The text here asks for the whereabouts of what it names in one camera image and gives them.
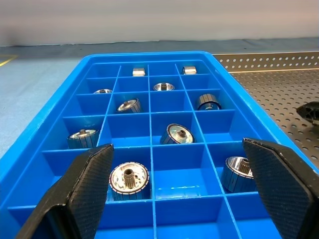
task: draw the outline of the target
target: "black gripper pad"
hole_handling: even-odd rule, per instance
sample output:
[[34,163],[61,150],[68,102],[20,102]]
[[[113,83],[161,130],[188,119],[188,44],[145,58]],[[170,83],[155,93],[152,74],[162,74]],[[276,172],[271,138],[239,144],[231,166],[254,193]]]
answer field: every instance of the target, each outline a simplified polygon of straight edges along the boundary
[[290,148],[243,139],[259,195],[284,239],[319,239],[319,176]]
[[114,148],[77,156],[44,194],[16,239],[93,239],[104,209]]

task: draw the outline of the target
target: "blue compartment tray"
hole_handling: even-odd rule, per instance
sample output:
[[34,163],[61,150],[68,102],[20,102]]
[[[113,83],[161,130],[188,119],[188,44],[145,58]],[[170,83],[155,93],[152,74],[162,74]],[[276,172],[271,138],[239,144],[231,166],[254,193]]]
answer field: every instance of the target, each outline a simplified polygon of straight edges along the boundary
[[[197,74],[183,75],[184,66]],[[133,77],[133,68],[145,76]],[[175,90],[156,92],[167,82]],[[109,94],[93,94],[110,89]],[[213,94],[221,110],[197,111]],[[118,114],[139,99],[142,113]],[[187,127],[192,144],[161,145],[168,124]],[[291,147],[317,170],[218,61],[206,52],[98,54],[85,57],[0,160],[0,238],[14,238],[46,190],[86,149],[69,149],[80,129],[112,143],[113,166],[138,162],[150,173],[150,198],[114,201],[108,189],[97,239],[276,239],[280,235],[258,192],[230,193],[220,183],[225,160],[245,156],[252,137]],[[125,217],[127,212],[134,217]]]

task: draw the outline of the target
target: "metal cylindrical part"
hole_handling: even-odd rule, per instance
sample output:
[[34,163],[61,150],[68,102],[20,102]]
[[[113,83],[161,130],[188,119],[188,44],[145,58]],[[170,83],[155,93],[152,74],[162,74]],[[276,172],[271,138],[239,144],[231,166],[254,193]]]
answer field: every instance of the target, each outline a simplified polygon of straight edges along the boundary
[[141,113],[143,112],[139,99],[125,101],[118,109],[118,113]]
[[175,86],[170,83],[158,83],[153,86],[155,91],[172,91],[175,89]]
[[145,76],[144,68],[133,68],[133,76]]
[[251,192],[256,190],[249,161],[244,157],[229,157],[221,175],[221,183],[232,193]]
[[184,126],[179,124],[169,124],[166,131],[160,138],[161,144],[172,143],[194,143],[195,138],[192,133]]
[[212,94],[201,95],[196,102],[198,111],[220,110],[221,105]]
[[149,199],[151,196],[150,174],[140,163],[120,164],[111,172],[109,183],[114,201]]
[[184,75],[194,75],[197,73],[196,67],[194,66],[184,66],[183,67],[183,74]]
[[67,138],[70,149],[94,148],[98,142],[99,134],[95,129],[81,129]]
[[109,89],[100,89],[94,92],[94,94],[104,94],[104,93],[112,93],[112,90]]

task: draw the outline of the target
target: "perforated table surface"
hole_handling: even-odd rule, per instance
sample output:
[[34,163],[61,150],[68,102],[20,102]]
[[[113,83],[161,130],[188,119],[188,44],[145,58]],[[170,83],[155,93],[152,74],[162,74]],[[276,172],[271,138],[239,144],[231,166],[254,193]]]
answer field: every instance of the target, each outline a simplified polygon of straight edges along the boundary
[[296,108],[319,101],[319,52],[215,55],[319,167],[319,127]]

